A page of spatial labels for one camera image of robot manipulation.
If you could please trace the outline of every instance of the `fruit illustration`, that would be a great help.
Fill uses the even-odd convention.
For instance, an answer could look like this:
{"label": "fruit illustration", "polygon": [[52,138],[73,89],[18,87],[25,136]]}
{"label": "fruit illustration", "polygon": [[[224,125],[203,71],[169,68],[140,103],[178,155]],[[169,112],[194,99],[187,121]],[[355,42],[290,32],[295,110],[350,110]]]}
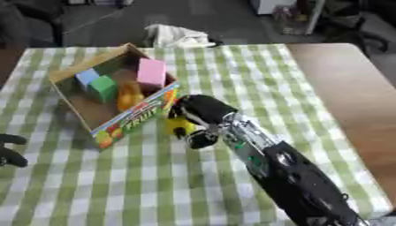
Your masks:
{"label": "fruit illustration", "polygon": [[121,139],[122,138],[122,130],[121,130],[121,128],[118,128],[118,129],[116,129],[115,131],[113,131],[112,133],[111,133],[111,137],[112,138],[115,138],[115,139]]}
{"label": "fruit illustration", "polygon": [[100,148],[106,148],[111,145],[113,138],[106,131],[99,131],[95,137],[96,142]]}
{"label": "fruit illustration", "polygon": [[171,105],[176,100],[177,93],[178,93],[178,90],[175,88],[175,89],[172,89],[164,94],[165,106],[163,107],[163,109],[168,109],[171,107]]}
{"label": "fruit illustration", "polygon": [[107,127],[106,131],[111,134],[113,131],[119,128],[119,124],[112,124],[111,126]]}

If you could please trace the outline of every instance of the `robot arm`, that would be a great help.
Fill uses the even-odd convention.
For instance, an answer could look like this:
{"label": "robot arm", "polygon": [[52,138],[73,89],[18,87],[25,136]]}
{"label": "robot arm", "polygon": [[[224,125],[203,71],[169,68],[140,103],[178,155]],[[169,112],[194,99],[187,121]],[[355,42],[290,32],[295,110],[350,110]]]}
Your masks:
{"label": "robot arm", "polygon": [[210,96],[187,95],[172,107],[170,118],[175,116],[206,128],[187,136],[191,148],[210,146],[221,138],[297,225],[367,225],[347,205],[348,196],[314,163],[235,108]]}

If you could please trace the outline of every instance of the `yellow object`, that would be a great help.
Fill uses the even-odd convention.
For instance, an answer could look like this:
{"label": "yellow object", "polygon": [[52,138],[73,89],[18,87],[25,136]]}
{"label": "yellow object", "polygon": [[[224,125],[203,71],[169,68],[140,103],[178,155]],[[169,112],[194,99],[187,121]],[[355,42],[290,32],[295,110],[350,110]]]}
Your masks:
{"label": "yellow object", "polygon": [[185,117],[166,118],[166,131],[178,138],[186,136],[195,130],[195,125],[188,122]]}
{"label": "yellow object", "polygon": [[141,89],[136,82],[127,82],[118,89],[117,108],[123,112],[144,100]]}

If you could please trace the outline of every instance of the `wooden table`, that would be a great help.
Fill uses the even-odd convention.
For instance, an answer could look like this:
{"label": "wooden table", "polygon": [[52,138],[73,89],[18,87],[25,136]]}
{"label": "wooden table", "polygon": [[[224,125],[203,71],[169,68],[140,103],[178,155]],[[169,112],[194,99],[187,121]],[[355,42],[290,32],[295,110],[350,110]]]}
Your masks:
{"label": "wooden table", "polygon": [[[396,207],[396,90],[350,44],[288,47]],[[0,50],[0,85],[20,54],[20,49]]]}

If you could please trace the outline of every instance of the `blue block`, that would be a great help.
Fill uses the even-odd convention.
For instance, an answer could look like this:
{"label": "blue block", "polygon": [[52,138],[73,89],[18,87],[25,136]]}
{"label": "blue block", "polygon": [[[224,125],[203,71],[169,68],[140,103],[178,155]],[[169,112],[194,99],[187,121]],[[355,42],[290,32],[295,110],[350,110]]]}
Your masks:
{"label": "blue block", "polygon": [[76,74],[76,78],[80,82],[82,89],[87,91],[89,83],[95,79],[98,79],[99,74],[93,68],[91,68]]}

